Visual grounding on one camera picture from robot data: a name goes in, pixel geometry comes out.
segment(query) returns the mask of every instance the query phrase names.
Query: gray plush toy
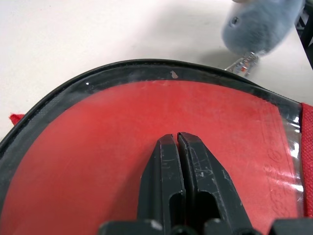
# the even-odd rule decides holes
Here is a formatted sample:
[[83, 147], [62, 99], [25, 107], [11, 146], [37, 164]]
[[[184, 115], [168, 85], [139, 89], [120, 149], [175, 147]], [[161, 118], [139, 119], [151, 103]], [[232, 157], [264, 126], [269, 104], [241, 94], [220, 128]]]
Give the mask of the gray plush toy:
[[238, 55], [264, 55], [287, 35], [304, 6], [303, 0], [250, 0], [227, 21], [222, 37]]

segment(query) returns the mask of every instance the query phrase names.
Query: clear plastic cover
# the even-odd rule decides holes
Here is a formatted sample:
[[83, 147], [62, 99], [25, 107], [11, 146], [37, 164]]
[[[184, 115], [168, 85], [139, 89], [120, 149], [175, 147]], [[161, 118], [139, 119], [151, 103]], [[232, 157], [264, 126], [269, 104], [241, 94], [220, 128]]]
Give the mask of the clear plastic cover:
[[199, 136], [252, 225], [303, 216], [300, 105], [225, 71], [166, 61], [98, 68], [59, 87], [0, 144], [0, 234], [96, 234], [134, 220], [165, 134]]

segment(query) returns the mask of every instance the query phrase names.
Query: white speck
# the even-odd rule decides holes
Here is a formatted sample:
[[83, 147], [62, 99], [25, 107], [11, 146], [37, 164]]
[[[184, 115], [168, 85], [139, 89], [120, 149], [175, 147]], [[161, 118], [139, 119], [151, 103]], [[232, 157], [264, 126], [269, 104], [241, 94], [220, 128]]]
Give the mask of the white speck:
[[174, 79], [178, 78], [178, 75], [174, 71], [171, 71], [171, 74], [172, 74], [172, 78]]
[[160, 225], [158, 222], [156, 222], [155, 220], [151, 220], [151, 227], [156, 229], [156, 230], [160, 230], [162, 231], [163, 226]]

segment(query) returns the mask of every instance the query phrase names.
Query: black plastic jaw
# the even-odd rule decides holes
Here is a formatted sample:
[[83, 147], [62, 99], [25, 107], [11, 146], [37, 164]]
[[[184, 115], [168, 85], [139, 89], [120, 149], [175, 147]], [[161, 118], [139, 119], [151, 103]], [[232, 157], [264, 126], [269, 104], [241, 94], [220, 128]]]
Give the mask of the black plastic jaw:
[[[277, 223], [286, 222], [274, 223], [270, 234], [288, 235]], [[137, 221], [106, 223], [99, 234], [260, 235], [227, 171], [188, 133], [178, 133], [178, 146], [172, 135], [158, 140], [141, 177]]]

